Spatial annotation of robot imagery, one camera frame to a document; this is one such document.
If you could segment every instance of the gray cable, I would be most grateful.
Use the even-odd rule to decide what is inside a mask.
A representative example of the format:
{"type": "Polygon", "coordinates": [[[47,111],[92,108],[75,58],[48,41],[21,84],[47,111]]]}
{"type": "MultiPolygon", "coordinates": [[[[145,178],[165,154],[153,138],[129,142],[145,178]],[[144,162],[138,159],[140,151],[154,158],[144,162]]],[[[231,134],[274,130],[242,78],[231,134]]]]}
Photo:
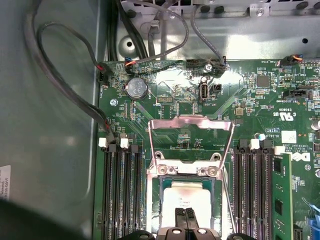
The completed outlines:
{"type": "Polygon", "coordinates": [[[184,39],[182,41],[182,43],[180,43],[178,46],[175,46],[175,47],[172,47],[166,51],[164,51],[163,53],[160,53],[160,54],[157,54],[157,55],[154,55],[154,56],[150,56],[150,57],[147,57],[147,58],[144,58],[144,59],[140,59],[140,60],[136,60],[135,63],[136,64],[141,64],[141,63],[145,63],[145,62],[149,62],[149,61],[152,61],[152,60],[155,60],[157,58],[162,58],[180,48],[182,48],[187,40],[188,40],[188,37],[189,37],[189,28],[188,28],[188,24],[186,23],[186,21],[183,19],[183,17],[181,17],[179,14],[175,13],[174,11],[171,11],[171,10],[168,10],[162,6],[158,6],[158,5],[155,5],[153,3],[149,3],[149,2],[146,2],[146,1],[140,1],[140,0],[127,0],[128,2],[130,3],[134,3],[134,4],[140,4],[140,5],[144,5],[144,6],[148,6],[148,7],[151,7],[151,8],[155,8],[163,13],[168,13],[172,16],[175,16],[177,19],[179,19],[184,28],[185,28],[185,36],[184,36],[184,39]]]}
{"type": "Polygon", "coordinates": [[[56,75],[56,71],[53,70],[52,66],[46,61],[41,49],[39,48],[34,21],[35,16],[38,12],[38,8],[42,0],[34,0],[30,9],[27,11],[24,20],[24,37],[26,45],[33,56],[34,60],[38,66],[42,69],[45,76],[50,80],[50,82],[58,89],[60,92],[67,97],[70,101],[76,104],[81,110],[83,110],[87,115],[97,121],[101,126],[103,131],[106,132],[106,138],[108,143],[113,142],[115,137],[111,132],[111,129],[106,125],[105,119],[102,118],[97,109],[92,108],[92,104],[87,104],[66,82],[63,81],[61,75],[56,75]]]}
{"type": "MultiPolygon", "coordinates": [[[[176,4],[177,2],[179,2],[180,0],[166,0],[164,4],[162,4],[162,7],[165,9],[170,8],[171,6],[173,6],[174,4],[176,4]]],[[[162,18],[162,11],[157,11],[155,16],[154,16],[154,21],[158,20],[160,21],[162,18]]],[[[155,45],[154,45],[154,33],[155,33],[155,29],[157,29],[157,27],[154,26],[150,26],[149,32],[148,32],[148,50],[149,50],[149,56],[154,56],[156,55],[156,51],[155,51],[155,45]]]]}
{"type": "Polygon", "coordinates": [[[191,27],[193,29],[193,31],[195,32],[195,34],[212,50],[212,52],[214,52],[214,54],[219,58],[220,62],[223,63],[223,58],[220,54],[220,52],[218,51],[218,49],[200,32],[199,28],[196,25],[196,12],[199,8],[201,8],[204,5],[195,5],[193,8],[193,12],[191,14],[191,27]]]}

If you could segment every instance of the white label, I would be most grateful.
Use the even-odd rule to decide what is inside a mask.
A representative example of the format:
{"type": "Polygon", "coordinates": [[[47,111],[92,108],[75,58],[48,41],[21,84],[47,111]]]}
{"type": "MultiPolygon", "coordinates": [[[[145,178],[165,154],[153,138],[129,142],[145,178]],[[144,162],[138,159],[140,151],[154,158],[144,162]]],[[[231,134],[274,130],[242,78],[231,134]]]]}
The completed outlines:
{"type": "Polygon", "coordinates": [[[11,166],[0,167],[0,198],[9,200],[11,166]]]}
{"type": "Polygon", "coordinates": [[[280,117],[281,121],[292,122],[297,114],[295,112],[274,112],[274,117],[280,117]]]}
{"type": "Polygon", "coordinates": [[[295,160],[295,161],[304,161],[304,162],[310,162],[310,153],[309,152],[303,152],[303,153],[299,153],[299,152],[286,152],[286,154],[290,154],[291,155],[291,160],[295,160]]]}
{"type": "Polygon", "coordinates": [[[296,144],[297,132],[296,131],[281,131],[281,141],[283,144],[296,144]]]}

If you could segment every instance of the chip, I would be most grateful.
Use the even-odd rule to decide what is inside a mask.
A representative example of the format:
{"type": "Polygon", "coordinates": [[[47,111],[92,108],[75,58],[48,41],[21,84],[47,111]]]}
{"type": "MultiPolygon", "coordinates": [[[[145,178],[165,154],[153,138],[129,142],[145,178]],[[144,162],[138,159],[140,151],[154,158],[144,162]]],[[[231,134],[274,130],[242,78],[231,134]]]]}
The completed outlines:
{"type": "Polygon", "coordinates": [[[264,87],[264,88],[270,87],[269,76],[258,75],[256,78],[256,86],[257,87],[264,87]]]}
{"type": "Polygon", "coordinates": [[[275,158],[274,162],[273,162],[273,168],[276,172],[281,173],[282,169],[281,169],[281,159],[279,158],[275,158]]]}
{"type": "Polygon", "coordinates": [[[274,209],[275,209],[276,213],[282,215],[282,207],[283,207],[282,202],[276,199],[274,201],[274,209]]]}
{"type": "Polygon", "coordinates": [[[320,143],[314,143],[313,144],[313,151],[315,153],[319,153],[320,152],[320,143]]]}
{"type": "Polygon", "coordinates": [[[240,107],[236,108],[235,109],[235,115],[236,116],[243,116],[244,115],[244,109],[240,108],[240,107]]]}

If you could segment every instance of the silver metal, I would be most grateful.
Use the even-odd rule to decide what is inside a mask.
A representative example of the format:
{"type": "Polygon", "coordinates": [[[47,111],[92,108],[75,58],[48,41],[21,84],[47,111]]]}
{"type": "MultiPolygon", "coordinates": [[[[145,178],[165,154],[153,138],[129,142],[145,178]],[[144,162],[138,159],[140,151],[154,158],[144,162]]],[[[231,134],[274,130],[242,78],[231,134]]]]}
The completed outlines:
{"type": "Polygon", "coordinates": [[[217,176],[218,172],[219,172],[219,170],[218,170],[218,168],[217,168],[216,166],[210,166],[210,167],[208,167],[207,170],[206,170],[206,174],[207,174],[208,176],[210,176],[210,177],[215,177],[215,176],[217,176]]]}
{"type": "Polygon", "coordinates": [[[200,234],[206,234],[207,233],[207,230],[203,229],[203,228],[200,228],[198,229],[198,233],[200,234]]]}
{"type": "Polygon", "coordinates": [[[315,170],[315,175],[317,178],[320,178],[320,169],[315,170]]]}
{"type": "Polygon", "coordinates": [[[320,130],[320,121],[319,120],[315,120],[311,123],[311,128],[315,131],[320,130]]]}
{"type": "MultiPolygon", "coordinates": [[[[296,5],[300,3],[299,1],[272,0],[268,3],[269,15],[266,14],[268,9],[264,9],[264,15],[257,19],[256,8],[253,12],[249,11],[249,14],[246,10],[252,4],[261,4],[260,0],[216,0],[211,5],[209,13],[196,15],[196,24],[221,54],[230,60],[283,59],[292,54],[293,48],[295,53],[302,53],[305,58],[315,58],[318,57],[314,49],[315,45],[320,44],[318,41],[320,32],[314,29],[319,25],[320,10],[313,9],[316,0],[308,2],[309,6],[306,9],[297,11],[296,5]],[[214,15],[214,9],[217,6],[224,6],[225,9],[225,12],[219,16],[214,15]],[[302,43],[303,38],[308,39],[307,44],[302,43]]],[[[193,1],[193,4],[206,3],[193,1]]],[[[136,12],[141,13],[132,21],[141,32],[147,46],[148,28],[144,26],[145,23],[150,26],[150,21],[157,11],[151,7],[133,6],[129,2],[123,2],[123,7],[127,10],[135,9],[136,12]]],[[[172,6],[170,9],[176,12],[183,11],[182,16],[189,24],[192,6],[180,5],[179,2],[179,5],[172,6]]],[[[161,22],[160,34],[154,35],[156,54],[171,48],[173,43],[181,42],[185,34],[177,19],[169,19],[168,16],[164,16],[164,19],[161,22]]],[[[118,26],[117,39],[122,39],[128,33],[121,21],[118,26]]],[[[186,45],[162,60],[210,59],[212,57],[213,54],[208,47],[199,41],[193,31],[190,31],[186,45]]]]}
{"type": "Polygon", "coordinates": [[[204,65],[204,70],[206,72],[211,72],[213,69],[213,66],[210,63],[207,63],[206,65],[204,65]]]}
{"type": "Polygon", "coordinates": [[[222,185],[225,191],[225,195],[226,195],[226,201],[228,204],[228,210],[229,210],[229,214],[230,214],[230,219],[231,219],[231,226],[232,226],[232,231],[233,233],[236,233],[236,224],[235,224],[235,219],[234,219],[234,214],[232,213],[232,207],[231,207],[231,202],[230,202],[230,195],[229,195],[229,191],[228,191],[228,182],[227,182],[227,171],[225,168],[223,168],[221,170],[221,175],[222,175],[222,185]]]}
{"type": "Polygon", "coordinates": [[[118,105],[118,100],[117,99],[111,99],[110,100],[110,105],[111,107],[116,107],[118,105]]]}
{"type": "Polygon", "coordinates": [[[255,14],[256,14],[258,17],[261,17],[264,13],[265,13],[265,10],[264,10],[263,8],[258,8],[258,9],[255,11],[255,14]]]}
{"type": "MultiPolygon", "coordinates": [[[[53,87],[26,49],[23,22],[32,2],[1,2],[0,77],[7,80],[0,89],[0,167],[11,165],[10,201],[90,239],[96,124],[53,87]]],[[[100,22],[100,3],[106,9],[100,0],[44,0],[34,27],[52,20],[67,24],[88,39],[102,61],[107,28],[100,22]]],[[[67,83],[95,104],[96,70],[83,43],[52,27],[43,33],[43,45],[67,83]]]]}
{"type": "Polygon", "coordinates": [[[181,115],[181,116],[175,116],[171,120],[163,120],[163,119],[150,120],[148,122],[148,132],[149,132],[149,139],[150,139],[152,161],[150,163],[149,168],[152,169],[154,166],[155,168],[157,168],[157,165],[159,164],[158,163],[159,159],[155,157],[154,145],[152,140],[152,130],[168,129],[168,128],[179,129],[185,125],[197,125],[199,129],[221,129],[229,132],[228,140],[224,146],[223,157],[218,165],[218,169],[221,170],[226,160],[227,152],[229,150],[232,136],[234,134],[235,125],[232,121],[210,120],[208,117],[202,116],[202,115],[181,115]]]}
{"type": "Polygon", "coordinates": [[[253,3],[250,4],[250,17],[268,17],[270,15],[269,3],[253,3]]]}

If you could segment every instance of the green circuit board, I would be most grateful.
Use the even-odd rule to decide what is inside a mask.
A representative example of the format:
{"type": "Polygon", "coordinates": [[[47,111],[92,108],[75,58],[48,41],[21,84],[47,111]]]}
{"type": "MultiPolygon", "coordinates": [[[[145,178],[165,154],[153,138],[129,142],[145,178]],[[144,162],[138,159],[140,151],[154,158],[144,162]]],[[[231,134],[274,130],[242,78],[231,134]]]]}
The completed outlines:
{"type": "MultiPolygon", "coordinates": [[[[320,178],[315,175],[320,168],[320,139],[311,128],[314,121],[320,120],[320,61],[311,59],[283,66],[279,59],[235,60],[227,62],[222,75],[215,64],[213,71],[204,70],[207,63],[203,60],[151,61],[134,65],[130,74],[125,71],[123,62],[105,63],[109,73],[99,79],[99,107],[108,116],[117,143],[114,150],[97,148],[93,239],[116,239],[135,229],[157,233],[161,224],[161,196],[168,179],[153,179],[152,226],[149,229],[146,170],[152,154],[148,122],[183,115],[201,115],[210,120],[234,123],[225,163],[234,211],[236,193],[233,188],[235,184],[240,188],[247,181],[242,177],[245,173],[235,171],[238,160],[242,164],[246,161],[240,152],[240,140],[248,142],[243,148],[249,151],[248,164],[257,158],[267,161],[270,173],[265,174],[266,179],[261,179],[261,184],[270,184],[269,206],[278,211],[272,210],[266,226],[270,227],[272,236],[266,238],[257,234],[258,223],[252,224],[252,230],[245,228],[246,233],[251,231],[257,239],[294,239],[292,224],[295,224],[302,228],[303,239],[309,239],[307,218],[313,218],[313,213],[305,201],[320,205],[320,178]],[[141,78],[148,86],[147,94],[141,100],[128,96],[126,85],[132,78],[141,78]],[[201,98],[200,88],[204,82],[208,97],[201,98]],[[264,134],[271,145],[268,154],[256,152],[252,156],[249,142],[257,138],[257,134],[264,134]],[[121,139],[128,139],[134,150],[121,150],[121,139]],[[280,157],[283,158],[280,166],[285,173],[275,172],[279,171],[279,165],[275,168],[274,150],[280,146],[284,146],[287,153],[280,157]]],[[[155,151],[161,151],[166,159],[183,162],[209,160],[213,153],[223,154],[228,137],[225,131],[199,129],[195,125],[157,129],[152,134],[155,151]]],[[[98,138],[103,137],[104,133],[99,131],[98,138]]],[[[221,181],[211,182],[207,178],[199,181],[203,183],[203,189],[212,191],[211,217],[214,221],[211,227],[221,233],[221,181]]]]}

